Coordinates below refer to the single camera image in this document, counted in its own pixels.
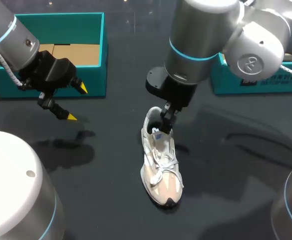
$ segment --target logo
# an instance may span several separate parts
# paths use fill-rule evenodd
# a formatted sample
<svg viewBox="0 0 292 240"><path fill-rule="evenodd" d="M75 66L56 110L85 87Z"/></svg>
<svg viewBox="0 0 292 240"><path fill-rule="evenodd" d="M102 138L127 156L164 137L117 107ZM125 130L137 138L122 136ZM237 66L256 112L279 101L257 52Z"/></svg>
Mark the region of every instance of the logo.
<svg viewBox="0 0 292 240"><path fill-rule="evenodd" d="M242 79L240 82L240 86L246 86L246 87L250 87L250 86L256 86L258 84L257 80L245 80Z"/></svg>
<svg viewBox="0 0 292 240"><path fill-rule="evenodd" d="M259 56L246 54L238 60L238 68L244 74L256 75L264 69L264 63Z"/></svg>
<svg viewBox="0 0 292 240"><path fill-rule="evenodd" d="M249 72L252 72L253 69L255 68L255 63L258 61L258 59L254 56L251 56L250 58L248 58L247 62L246 62L246 69Z"/></svg>

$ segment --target white sneaker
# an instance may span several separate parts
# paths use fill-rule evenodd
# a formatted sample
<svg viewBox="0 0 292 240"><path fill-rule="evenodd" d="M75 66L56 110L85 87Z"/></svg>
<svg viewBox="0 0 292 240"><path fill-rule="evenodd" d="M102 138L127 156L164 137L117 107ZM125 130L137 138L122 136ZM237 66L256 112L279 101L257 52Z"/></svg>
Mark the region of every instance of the white sneaker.
<svg viewBox="0 0 292 240"><path fill-rule="evenodd" d="M144 165L141 179L149 196L159 205L172 207L180 200L183 184L175 154L173 132L157 129L161 109L151 108L141 130Z"/></svg>

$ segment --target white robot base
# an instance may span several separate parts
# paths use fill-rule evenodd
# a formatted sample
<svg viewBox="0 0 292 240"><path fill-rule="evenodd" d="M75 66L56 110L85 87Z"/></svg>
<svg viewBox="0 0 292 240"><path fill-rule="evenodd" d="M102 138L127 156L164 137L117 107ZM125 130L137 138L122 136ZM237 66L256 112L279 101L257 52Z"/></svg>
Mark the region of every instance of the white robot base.
<svg viewBox="0 0 292 240"><path fill-rule="evenodd" d="M0 132L0 240L61 240L59 197L34 150Z"/></svg>

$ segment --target teal box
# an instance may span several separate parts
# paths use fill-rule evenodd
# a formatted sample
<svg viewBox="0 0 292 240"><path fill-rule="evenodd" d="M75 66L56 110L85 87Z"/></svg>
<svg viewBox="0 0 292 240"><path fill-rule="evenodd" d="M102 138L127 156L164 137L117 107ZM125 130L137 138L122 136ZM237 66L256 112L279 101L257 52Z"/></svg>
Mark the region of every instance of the teal box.
<svg viewBox="0 0 292 240"><path fill-rule="evenodd" d="M99 44L98 65L77 65L88 94L72 87L62 88L55 97L104 97L106 95L108 42L104 13L39 13L17 14L16 17L31 31L40 44ZM20 91L6 71L0 67L0 98L37 98L36 90Z"/></svg>
<svg viewBox="0 0 292 240"><path fill-rule="evenodd" d="M283 62L292 69L292 62ZM214 93L221 94L257 94L257 93L292 93L292 74L279 69L275 75L264 80L244 80L234 75L222 54L216 56L211 71L211 83Z"/></svg>

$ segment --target black table surface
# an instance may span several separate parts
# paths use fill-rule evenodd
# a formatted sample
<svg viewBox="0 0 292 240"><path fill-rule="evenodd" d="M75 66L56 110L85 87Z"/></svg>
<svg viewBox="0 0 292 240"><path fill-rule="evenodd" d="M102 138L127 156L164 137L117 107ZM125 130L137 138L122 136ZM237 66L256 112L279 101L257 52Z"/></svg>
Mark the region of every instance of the black table surface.
<svg viewBox="0 0 292 240"><path fill-rule="evenodd" d="M105 12L107 96L57 102L0 100L0 131L29 143L63 203L65 240L274 240L270 211L292 167L292 94L216 96L206 80L174 127L181 204L161 210L140 178L140 130L165 102L146 91L162 66L175 0L4 0L14 13Z"/></svg>

